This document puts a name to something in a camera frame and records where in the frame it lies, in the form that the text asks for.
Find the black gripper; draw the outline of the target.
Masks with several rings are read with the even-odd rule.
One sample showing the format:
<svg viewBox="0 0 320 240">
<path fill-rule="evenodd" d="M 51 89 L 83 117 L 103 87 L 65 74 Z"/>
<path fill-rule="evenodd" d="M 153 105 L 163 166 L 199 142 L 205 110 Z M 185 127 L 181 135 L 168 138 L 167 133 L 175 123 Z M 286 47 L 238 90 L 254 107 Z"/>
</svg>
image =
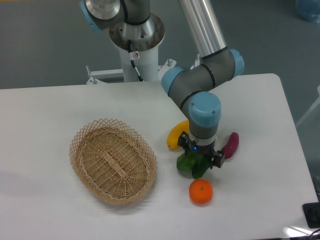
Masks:
<svg viewBox="0 0 320 240">
<path fill-rule="evenodd" d="M 177 140 L 177 145 L 186 150 L 186 155 L 198 154 L 210 160 L 210 169 L 213 167 L 221 168 L 225 162 L 225 153 L 222 150 L 215 151 L 216 137 L 200 139 L 190 136 L 183 131 Z"/>
</svg>

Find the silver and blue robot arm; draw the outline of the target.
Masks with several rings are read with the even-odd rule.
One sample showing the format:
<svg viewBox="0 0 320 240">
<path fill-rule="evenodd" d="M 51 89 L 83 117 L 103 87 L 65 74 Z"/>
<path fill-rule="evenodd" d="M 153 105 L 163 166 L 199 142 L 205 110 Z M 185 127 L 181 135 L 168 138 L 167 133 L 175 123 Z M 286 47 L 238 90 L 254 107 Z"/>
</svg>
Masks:
<svg viewBox="0 0 320 240">
<path fill-rule="evenodd" d="M 212 89 L 244 70 L 241 54 L 228 48 L 212 4 L 181 0 L 179 5 L 191 30 L 200 63 L 190 70 L 168 61 L 158 66 L 158 48 L 165 37 L 162 20 L 151 13 L 148 0 L 82 0 L 80 9 L 91 29 L 109 31 L 120 53 L 125 82 L 159 80 L 166 94 L 189 121 L 189 131 L 178 135 L 186 154 L 202 156 L 210 167 L 221 167 L 237 149 L 229 141 L 215 150 L 221 102 Z"/>
</svg>

